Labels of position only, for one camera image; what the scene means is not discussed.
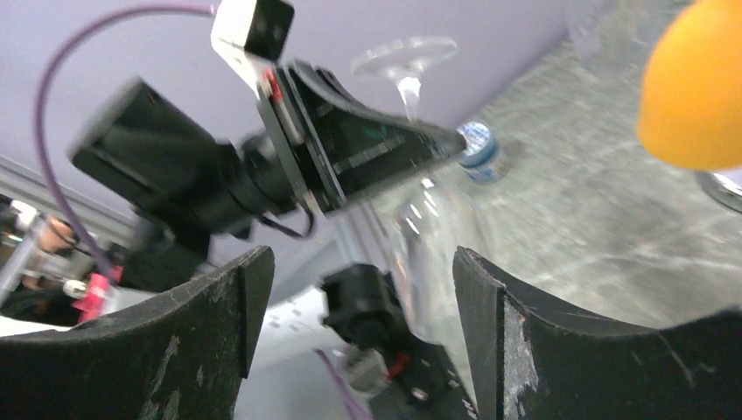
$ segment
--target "wall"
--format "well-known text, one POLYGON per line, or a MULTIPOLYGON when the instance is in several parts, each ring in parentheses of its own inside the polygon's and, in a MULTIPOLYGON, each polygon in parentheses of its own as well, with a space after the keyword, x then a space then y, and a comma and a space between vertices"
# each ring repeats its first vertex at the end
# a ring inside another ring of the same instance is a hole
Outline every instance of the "wall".
MULTIPOLYGON (((296 21, 285 57, 332 69, 347 88, 371 106, 402 112, 391 83, 361 83, 350 60, 382 42, 413 35, 444 35, 458 41, 454 61, 423 79, 423 118, 454 127, 500 92, 564 34, 565 0, 297 0, 296 21)), ((37 168, 31 147, 32 97, 43 65, 62 39, 87 21, 135 0, 34 0, 0 2, 0 154, 37 168)), ((208 4, 199 0, 197 3, 208 4)), ((98 35, 65 64, 52 90, 47 133, 63 184, 107 207, 127 213, 111 192, 77 172, 67 149, 113 92, 134 75, 216 137, 236 139, 262 125, 254 98, 211 51, 210 21, 151 17, 98 35)), ((292 222, 301 223, 300 217, 292 222)), ((266 229, 253 243, 289 255, 299 242, 266 229)), ((251 247, 217 241, 217 260, 251 247)))

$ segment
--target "orange object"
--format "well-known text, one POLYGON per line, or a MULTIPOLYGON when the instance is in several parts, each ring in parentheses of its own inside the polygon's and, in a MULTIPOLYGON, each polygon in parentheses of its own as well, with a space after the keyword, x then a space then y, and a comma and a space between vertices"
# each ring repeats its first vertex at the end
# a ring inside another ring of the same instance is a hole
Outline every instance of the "orange object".
POLYGON ((701 0, 647 64, 637 134, 647 151, 699 171, 742 166, 742 0, 701 0))

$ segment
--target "red object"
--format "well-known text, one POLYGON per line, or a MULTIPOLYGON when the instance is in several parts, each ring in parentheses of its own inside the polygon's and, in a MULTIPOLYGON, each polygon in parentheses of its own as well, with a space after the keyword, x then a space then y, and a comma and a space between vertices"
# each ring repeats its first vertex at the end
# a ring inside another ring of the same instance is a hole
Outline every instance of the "red object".
POLYGON ((391 381, 394 379, 395 376, 399 375, 404 368, 407 366, 408 363, 412 358, 410 358, 407 354, 399 353, 396 356, 396 362, 392 367, 389 368, 389 371, 387 372, 387 381, 391 381))
POLYGON ((284 92, 281 92, 281 87, 278 86, 278 80, 276 79, 276 75, 273 74, 273 69, 269 68, 266 70, 263 77, 265 77, 270 84, 271 97, 273 100, 281 101, 284 98, 284 92))
MULTIPOLYGON (((114 279, 118 283, 121 279, 123 267, 114 268, 114 279)), ((94 273, 90 276, 90 283, 87 284, 85 297, 73 303, 73 308, 82 311, 80 323, 96 319, 101 316, 103 304, 106 302, 106 292, 109 291, 109 280, 103 275, 94 273)))

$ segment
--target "gray countertop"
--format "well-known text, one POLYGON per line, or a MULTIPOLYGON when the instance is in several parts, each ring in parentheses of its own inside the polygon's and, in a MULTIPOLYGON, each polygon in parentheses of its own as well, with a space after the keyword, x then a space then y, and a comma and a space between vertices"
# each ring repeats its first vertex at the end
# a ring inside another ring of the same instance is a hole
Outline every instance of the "gray countertop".
MULTIPOLYGON (((639 86, 592 79, 565 42, 474 118, 503 142, 506 177, 475 185, 454 164, 439 178, 480 207, 494 263, 590 311, 662 327, 742 302, 742 215, 642 149, 639 86)), ((409 188, 374 203, 383 220, 409 188)))

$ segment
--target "small jar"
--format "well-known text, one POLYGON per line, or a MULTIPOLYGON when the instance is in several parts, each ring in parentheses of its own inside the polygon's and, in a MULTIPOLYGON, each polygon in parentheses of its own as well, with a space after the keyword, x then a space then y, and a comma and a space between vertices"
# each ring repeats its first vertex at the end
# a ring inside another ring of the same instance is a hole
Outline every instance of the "small jar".
POLYGON ((486 184, 497 181, 508 171, 508 157, 489 128, 481 122, 468 122, 458 132, 466 139, 466 150, 458 160, 472 181, 486 184))

